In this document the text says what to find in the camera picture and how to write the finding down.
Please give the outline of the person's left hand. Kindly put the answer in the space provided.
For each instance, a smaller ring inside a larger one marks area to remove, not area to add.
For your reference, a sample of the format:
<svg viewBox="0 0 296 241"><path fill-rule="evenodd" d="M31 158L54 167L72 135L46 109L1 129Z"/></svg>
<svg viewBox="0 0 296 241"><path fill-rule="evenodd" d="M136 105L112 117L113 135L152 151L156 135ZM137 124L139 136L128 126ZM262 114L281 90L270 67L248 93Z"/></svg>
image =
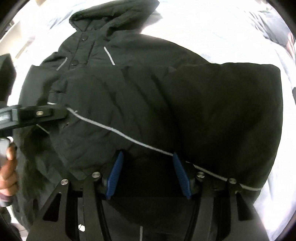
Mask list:
<svg viewBox="0 0 296 241"><path fill-rule="evenodd" d="M6 163L1 167L1 194L4 196L13 196L18 191L16 166L16 146L12 143L6 150Z"/></svg>

